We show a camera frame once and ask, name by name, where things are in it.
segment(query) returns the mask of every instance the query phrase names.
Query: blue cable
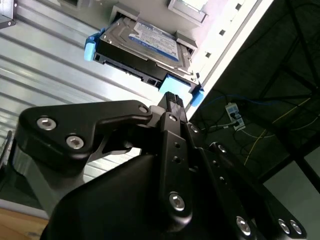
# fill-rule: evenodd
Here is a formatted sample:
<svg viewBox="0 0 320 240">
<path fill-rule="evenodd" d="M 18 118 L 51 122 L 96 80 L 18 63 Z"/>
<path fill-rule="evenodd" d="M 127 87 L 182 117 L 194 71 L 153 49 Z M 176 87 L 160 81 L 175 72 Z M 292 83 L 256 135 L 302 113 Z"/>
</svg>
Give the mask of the blue cable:
<svg viewBox="0 0 320 240">
<path fill-rule="evenodd" d="M 208 102 L 206 105 L 204 105 L 200 109 L 203 109 L 203 108 L 207 107 L 208 105 L 213 104 L 215 101 L 217 101 L 219 99 L 223 99 L 225 97 L 233 97 L 233 98 L 238 98 L 238 99 L 244 99 L 244 100 L 246 100 L 246 101 L 248 101 L 250 103 L 259 104 L 259 105 L 265 105 L 265 106 L 271 106 L 271 105 L 276 104 L 276 103 L 279 102 L 279 101 L 271 101 L 271 102 L 254 101 L 254 100 L 251 100 L 249 98 L 246 98 L 245 96 L 241 96 L 241 95 L 238 95 L 238 94 L 227 94 L 227 95 L 218 96 L 218 97 L 214 98 L 213 100 Z"/>
</svg>

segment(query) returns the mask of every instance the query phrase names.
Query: hard drive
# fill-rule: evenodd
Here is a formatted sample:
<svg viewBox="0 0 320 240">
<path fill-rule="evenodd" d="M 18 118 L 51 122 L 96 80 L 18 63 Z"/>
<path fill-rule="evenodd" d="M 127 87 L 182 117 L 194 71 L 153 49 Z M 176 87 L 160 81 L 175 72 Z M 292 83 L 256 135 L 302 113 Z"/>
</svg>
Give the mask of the hard drive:
<svg viewBox="0 0 320 240">
<path fill-rule="evenodd" d="M 143 22 L 121 17 L 101 35 L 94 60 L 110 64 L 160 87 L 167 75 L 191 86 L 199 84 L 188 48 L 175 37 Z"/>
</svg>

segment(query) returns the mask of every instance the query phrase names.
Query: hard drive label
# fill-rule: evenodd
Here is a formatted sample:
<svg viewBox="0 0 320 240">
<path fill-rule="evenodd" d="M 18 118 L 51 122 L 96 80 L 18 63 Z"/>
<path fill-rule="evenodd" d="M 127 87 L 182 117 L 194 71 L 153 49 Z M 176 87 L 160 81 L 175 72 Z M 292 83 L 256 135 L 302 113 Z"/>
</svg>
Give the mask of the hard drive label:
<svg viewBox="0 0 320 240">
<path fill-rule="evenodd" d="M 177 42 L 173 36 L 141 22 L 135 24 L 134 30 L 137 34 L 129 34 L 129 39 L 171 60 L 179 61 Z"/>
</svg>

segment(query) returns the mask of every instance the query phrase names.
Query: power strip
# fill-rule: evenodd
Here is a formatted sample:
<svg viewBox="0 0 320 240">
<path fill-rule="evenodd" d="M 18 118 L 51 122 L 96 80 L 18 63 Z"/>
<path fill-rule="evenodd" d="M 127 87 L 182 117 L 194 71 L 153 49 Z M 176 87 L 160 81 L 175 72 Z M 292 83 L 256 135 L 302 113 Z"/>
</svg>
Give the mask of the power strip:
<svg viewBox="0 0 320 240">
<path fill-rule="evenodd" d="M 246 128 L 245 122 L 241 115 L 239 114 L 239 108 L 236 103 L 229 102 L 228 105 L 225 106 L 225 110 L 229 115 L 231 122 L 237 121 L 239 123 L 238 126 L 233 126 L 235 131 L 239 131 Z"/>
</svg>

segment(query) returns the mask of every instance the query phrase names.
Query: corrugated metal wall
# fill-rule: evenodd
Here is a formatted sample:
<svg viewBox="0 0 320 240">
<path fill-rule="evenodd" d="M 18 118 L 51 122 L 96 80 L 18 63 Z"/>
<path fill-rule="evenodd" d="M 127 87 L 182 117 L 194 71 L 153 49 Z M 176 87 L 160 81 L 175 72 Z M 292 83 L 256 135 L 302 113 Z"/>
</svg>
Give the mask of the corrugated metal wall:
<svg viewBox="0 0 320 240">
<path fill-rule="evenodd" d="M 135 99 L 156 105 L 157 89 L 118 69 L 84 61 L 88 25 L 34 0 L 19 0 L 16 25 L 0 30 L 0 144 L 30 107 Z M 137 150 L 85 168 L 90 180 Z"/>
</svg>

